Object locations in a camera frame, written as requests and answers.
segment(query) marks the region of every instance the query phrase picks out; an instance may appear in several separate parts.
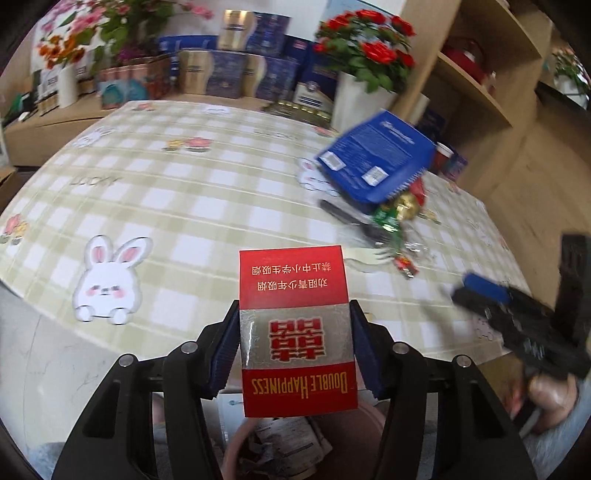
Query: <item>blue box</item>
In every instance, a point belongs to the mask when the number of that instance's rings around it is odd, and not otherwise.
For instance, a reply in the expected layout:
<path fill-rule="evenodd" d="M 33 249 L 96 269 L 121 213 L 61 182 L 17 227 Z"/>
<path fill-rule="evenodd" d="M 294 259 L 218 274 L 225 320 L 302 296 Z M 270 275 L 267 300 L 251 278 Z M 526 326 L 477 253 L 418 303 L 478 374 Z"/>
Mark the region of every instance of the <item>blue box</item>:
<path fill-rule="evenodd" d="M 396 115 L 383 111 L 317 155 L 343 197 L 371 214 L 429 167 L 435 144 Z"/>
<path fill-rule="evenodd" d="M 294 103 L 332 113 L 337 72 L 329 69 L 330 59 L 311 52 L 295 87 Z"/>
<path fill-rule="evenodd" d="M 170 76 L 178 78 L 180 64 L 177 53 L 184 48 L 215 50 L 217 35 L 170 35 L 158 39 L 160 51 L 170 54 Z"/>
<path fill-rule="evenodd" d="M 264 57 L 278 57 L 285 43 L 290 17 L 254 12 L 255 31 L 246 42 L 246 52 Z"/>
<path fill-rule="evenodd" d="M 181 50 L 179 84 L 183 93 L 240 98 L 246 53 Z"/>
<path fill-rule="evenodd" d="M 296 89 L 296 83 L 301 77 L 304 69 L 308 66 L 312 59 L 312 47 L 314 42 L 310 40 L 304 40 L 303 38 L 291 37 L 287 35 L 285 37 L 285 45 L 283 52 L 281 52 L 282 59 L 294 60 L 298 63 L 298 68 L 295 72 L 295 79 L 293 85 L 290 86 L 290 90 Z"/>
<path fill-rule="evenodd" d="M 296 79 L 297 62 L 248 54 L 242 93 L 270 102 L 285 100 Z"/>

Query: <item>table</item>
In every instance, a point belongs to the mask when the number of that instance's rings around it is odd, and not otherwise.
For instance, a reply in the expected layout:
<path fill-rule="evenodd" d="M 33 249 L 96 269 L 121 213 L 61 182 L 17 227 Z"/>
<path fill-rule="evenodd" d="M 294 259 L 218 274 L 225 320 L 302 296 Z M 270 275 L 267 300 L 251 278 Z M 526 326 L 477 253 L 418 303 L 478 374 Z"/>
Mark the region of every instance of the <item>table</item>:
<path fill-rule="evenodd" d="M 20 214 L 28 229 L 18 244 L 19 226 L 0 244 L 0 280 L 77 335 L 149 358 L 223 319 L 238 297 L 241 249 L 334 244 L 341 227 L 296 180 L 298 159 L 332 141 L 312 126 L 235 108 L 138 105 L 68 143 L 15 197 L 0 225 Z M 168 144 L 179 139 L 187 142 Z M 349 296 L 425 355 L 492 359 L 499 339 L 479 338 L 450 291 L 466 270 L 527 285 L 482 202 L 430 174 L 425 182 L 442 225 L 415 228 L 432 262 L 412 280 L 392 264 L 372 274 L 347 268 Z M 116 251 L 130 241 L 107 265 L 118 272 L 83 278 L 112 258 L 109 243 Z M 103 293 L 111 303 L 96 302 Z M 104 317 L 90 317 L 85 301 Z"/>

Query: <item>wooden shelf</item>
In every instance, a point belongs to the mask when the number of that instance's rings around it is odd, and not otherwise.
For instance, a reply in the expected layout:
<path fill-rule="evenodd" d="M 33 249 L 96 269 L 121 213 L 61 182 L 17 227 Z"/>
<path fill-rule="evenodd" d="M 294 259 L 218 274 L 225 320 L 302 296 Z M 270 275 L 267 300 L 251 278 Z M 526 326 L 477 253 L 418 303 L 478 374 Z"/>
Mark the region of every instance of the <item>wooden shelf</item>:
<path fill-rule="evenodd" d="M 470 77 L 464 72 L 464 70 L 441 52 L 437 55 L 437 63 L 434 72 L 462 95 L 465 95 L 479 105 L 482 105 L 507 125 L 512 125 L 499 103 L 491 97 L 476 80 Z"/>
<path fill-rule="evenodd" d="M 523 25 L 497 0 L 462 0 L 460 12 L 508 56 L 527 60 L 544 56 Z"/>

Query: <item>flower pot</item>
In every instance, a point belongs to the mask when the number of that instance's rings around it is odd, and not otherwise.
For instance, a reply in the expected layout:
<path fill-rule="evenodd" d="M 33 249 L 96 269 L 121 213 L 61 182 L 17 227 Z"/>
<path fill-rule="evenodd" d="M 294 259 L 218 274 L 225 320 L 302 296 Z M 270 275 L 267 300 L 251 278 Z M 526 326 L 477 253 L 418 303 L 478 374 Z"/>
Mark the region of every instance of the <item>flower pot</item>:
<path fill-rule="evenodd" d="M 57 74 L 57 96 L 60 108 L 66 108 L 78 100 L 76 69 L 71 63 L 63 67 Z"/>
<path fill-rule="evenodd" d="M 566 75 L 559 75 L 554 79 L 554 85 L 560 93 L 568 96 L 573 102 L 577 103 L 583 108 L 587 108 L 587 95 L 580 92 L 573 79 L 567 77 Z"/>
<path fill-rule="evenodd" d="M 344 133 L 380 110 L 388 109 L 398 96 L 397 93 L 381 87 L 374 93 L 366 93 L 365 89 L 365 82 L 356 82 L 355 77 L 348 73 L 339 73 L 335 108 L 330 123 L 337 132 Z"/>

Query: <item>screw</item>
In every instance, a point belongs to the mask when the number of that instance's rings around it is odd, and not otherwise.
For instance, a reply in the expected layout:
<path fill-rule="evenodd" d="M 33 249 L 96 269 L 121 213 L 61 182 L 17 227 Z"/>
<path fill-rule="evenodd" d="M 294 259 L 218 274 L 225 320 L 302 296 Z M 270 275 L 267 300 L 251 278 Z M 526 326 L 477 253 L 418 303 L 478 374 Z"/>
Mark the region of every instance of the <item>screw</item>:
<path fill-rule="evenodd" d="M 197 344 L 195 342 L 184 342 L 181 345 L 182 353 L 193 353 L 197 351 Z"/>
<path fill-rule="evenodd" d="M 128 367 L 132 363 L 134 363 L 133 355 L 126 353 L 125 355 L 119 357 L 119 365 L 121 365 L 122 367 Z"/>
<path fill-rule="evenodd" d="M 470 365 L 472 365 L 472 360 L 470 360 L 470 357 L 466 356 L 466 355 L 460 355 L 459 357 L 457 357 L 456 362 L 458 365 L 460 365 L 460 367 L 463 367 L 463 368 L 466 368 L 466 367 L 469 367 Z"/>
<path fill-rule="evenodd" d="M 392 345 L 392 351 L 394 353 L 399 353 L 400 355 L 404 355 L 408 353 L 408 345 L 404 342 L 396 342 Z"/>

